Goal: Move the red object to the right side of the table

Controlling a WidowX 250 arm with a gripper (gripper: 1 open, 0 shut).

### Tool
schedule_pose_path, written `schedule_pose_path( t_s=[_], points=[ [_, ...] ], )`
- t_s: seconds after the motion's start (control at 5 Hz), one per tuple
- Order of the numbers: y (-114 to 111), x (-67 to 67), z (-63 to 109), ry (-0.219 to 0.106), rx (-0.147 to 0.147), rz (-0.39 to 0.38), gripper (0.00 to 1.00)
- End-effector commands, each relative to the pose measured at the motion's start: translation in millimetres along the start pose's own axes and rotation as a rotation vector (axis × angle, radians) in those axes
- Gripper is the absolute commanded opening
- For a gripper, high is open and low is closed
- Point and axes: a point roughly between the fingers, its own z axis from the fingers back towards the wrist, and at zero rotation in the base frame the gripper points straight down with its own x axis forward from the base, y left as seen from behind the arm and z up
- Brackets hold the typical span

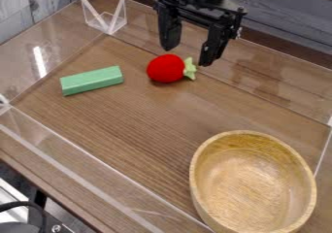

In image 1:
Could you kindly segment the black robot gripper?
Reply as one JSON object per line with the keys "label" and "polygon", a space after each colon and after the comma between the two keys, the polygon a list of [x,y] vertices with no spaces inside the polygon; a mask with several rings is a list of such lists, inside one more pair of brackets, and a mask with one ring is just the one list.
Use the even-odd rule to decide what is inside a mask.
{"label": "black robot gripper", "polygon": [[209,38],[202,46],[201,66],[211,66],[222,57],[237,26],[247,10],[230,0],[158,0],[161,43],[166,51],[181,43],[182,19],[209,27]]}

